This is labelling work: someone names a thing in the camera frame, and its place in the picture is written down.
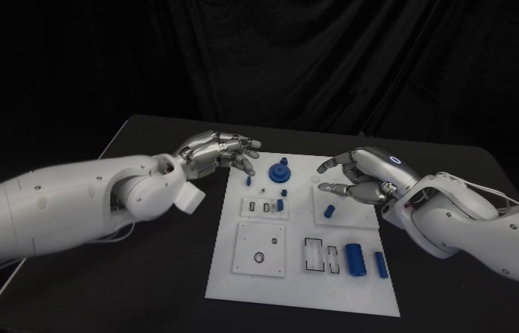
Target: blue object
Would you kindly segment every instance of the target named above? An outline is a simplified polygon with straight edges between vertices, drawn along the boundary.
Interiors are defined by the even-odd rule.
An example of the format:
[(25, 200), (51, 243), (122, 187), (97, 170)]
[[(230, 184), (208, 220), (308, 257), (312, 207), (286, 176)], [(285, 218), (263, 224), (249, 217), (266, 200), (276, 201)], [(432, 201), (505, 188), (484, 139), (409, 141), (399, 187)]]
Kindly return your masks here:
[(348, 274), (353, 277), (366, 275), (364, 257), (361, 256), (361, 248), (357, 243), (345, 244), (345, 259)]
[(380, 278), (387, 278), (386, 261), (383, 260), (381, 252), (374, 252), (374, 259), (376, 259), (377, 273), (380, 274)]
[(324, 211), (324, 217), (331, 218), (332, 212), (335, 211), (335, 207), (332, 205), (328, 205)]
[(269, 169), (267, 169), (267, 176), (269, 179), (275, 183), (283, 183), (289, 179), (289, 168), (288, 168), (288, 161), (286, 158), (280, 159), (280, 163), (276, 163)]

